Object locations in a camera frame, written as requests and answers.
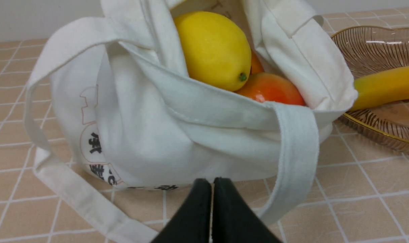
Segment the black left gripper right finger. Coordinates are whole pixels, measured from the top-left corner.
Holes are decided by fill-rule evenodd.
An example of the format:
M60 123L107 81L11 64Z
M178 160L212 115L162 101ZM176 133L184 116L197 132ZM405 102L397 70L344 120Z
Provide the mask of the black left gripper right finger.
M228 178L214 180L214 243L281 243L246 204Z

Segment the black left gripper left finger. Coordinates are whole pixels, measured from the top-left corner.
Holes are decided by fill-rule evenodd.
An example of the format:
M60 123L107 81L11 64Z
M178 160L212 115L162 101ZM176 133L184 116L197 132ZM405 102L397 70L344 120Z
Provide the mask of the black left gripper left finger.
M205 179L196 179L187 198L153 243L208 243L212 189Z

